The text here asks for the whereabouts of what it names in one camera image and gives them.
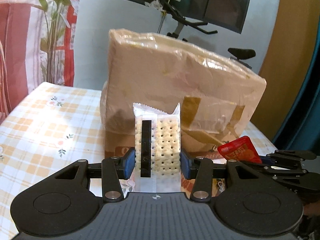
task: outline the metal screw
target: metal screw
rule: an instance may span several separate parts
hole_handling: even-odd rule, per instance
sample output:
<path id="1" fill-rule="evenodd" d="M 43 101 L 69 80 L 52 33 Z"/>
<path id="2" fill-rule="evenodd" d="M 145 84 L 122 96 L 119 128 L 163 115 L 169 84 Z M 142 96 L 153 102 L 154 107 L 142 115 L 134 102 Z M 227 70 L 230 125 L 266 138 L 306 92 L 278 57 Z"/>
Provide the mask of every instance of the metal screw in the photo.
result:
<path id="1" fill-rule="evenodd" d="M 121 193 L 117 191 L 108 191 L 105 193 L 105 197 L 109 199 L 117 199 L 121 197 Z"/>
<path id="2" fill-rule="evenodd" d="M 200 191 L 196 191 L 195 193 L 193 193 L 193 196 L 198 199 L 204 199 L 204 198 L 209 197 L 209 194 L 205 191 L 200 190 Z"/>

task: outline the red snack package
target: red snack package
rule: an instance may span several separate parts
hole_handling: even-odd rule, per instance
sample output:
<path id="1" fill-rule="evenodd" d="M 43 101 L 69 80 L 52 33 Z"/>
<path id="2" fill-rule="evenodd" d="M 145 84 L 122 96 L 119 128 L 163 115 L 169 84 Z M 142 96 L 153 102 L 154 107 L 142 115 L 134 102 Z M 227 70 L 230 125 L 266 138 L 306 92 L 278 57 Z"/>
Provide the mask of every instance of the red snack package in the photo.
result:
<path id="1" fill-rule="evenodd" d="M 257 150 L 248 136 L 242 136 L 232 142 L 218 147 L 218 152 L 226 160 L 248 161 L 262 163 Z"/>

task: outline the exercise bike seat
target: exercise bike seat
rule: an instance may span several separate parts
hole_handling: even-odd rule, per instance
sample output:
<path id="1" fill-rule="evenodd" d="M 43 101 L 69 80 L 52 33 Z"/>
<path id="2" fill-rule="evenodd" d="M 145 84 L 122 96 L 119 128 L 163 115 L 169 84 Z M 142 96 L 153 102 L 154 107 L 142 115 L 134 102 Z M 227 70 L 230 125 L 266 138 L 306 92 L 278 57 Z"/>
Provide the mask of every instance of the exercise bike seat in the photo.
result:
<path id="1" fill-rule="evenodd" d="M 229 48 L 228 51 L 240 60 L 249 59 L 256 56 L 256 52 L 254 49 Z"/>

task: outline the plaid tablecloth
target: plaid tablecloth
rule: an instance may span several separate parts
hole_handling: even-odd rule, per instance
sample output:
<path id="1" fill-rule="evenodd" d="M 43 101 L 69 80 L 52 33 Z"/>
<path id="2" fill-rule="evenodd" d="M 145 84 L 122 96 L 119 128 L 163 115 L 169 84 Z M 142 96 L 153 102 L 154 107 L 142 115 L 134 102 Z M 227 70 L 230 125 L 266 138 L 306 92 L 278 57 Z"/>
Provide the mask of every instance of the plaid tablecloth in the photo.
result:
<path id="1" fill-rule="evenodd" d="M 0 240 L 18 232 L 10 216 L 17 194 L 78 159 L 98 163 L 104 158 L 100 95 L 45 82 L 0 125 Z M 276 149 L 252 123 L 243 135 L 260 155 Z M 122 182 L 124 190 L 133 186 Z M 101 180 L 92 180 L 90 190 L 101 196 Z"/>

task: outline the white wall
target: white wall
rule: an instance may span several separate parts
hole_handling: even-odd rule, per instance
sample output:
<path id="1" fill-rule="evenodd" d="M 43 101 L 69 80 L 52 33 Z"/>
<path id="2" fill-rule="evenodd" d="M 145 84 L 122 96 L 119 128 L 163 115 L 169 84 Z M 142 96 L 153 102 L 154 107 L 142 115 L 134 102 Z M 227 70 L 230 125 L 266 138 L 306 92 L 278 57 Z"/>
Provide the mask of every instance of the white wall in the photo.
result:
<path id="1" fill-rule="evenodd" d="M 228 48 L 255 49 L 255 58 L 246 61 L 258 73 L 273 32 L 279 0 L 250 0 L 242 33 L 208 24 L 203 28 L 218 30 L 206 35 L 184 27 L 180 39 L 186 38 L 202 48 L 226 57 Z M 155 9 L 127 0 L 80 0 L 74 39 L 74 86 L 101 90 L 108 78 L 108 30 L 126 28 L 135 32 L 156 32 L 161 14 Z M 167 15 L 161 34 L 173 32 L 177 26 Z"/>

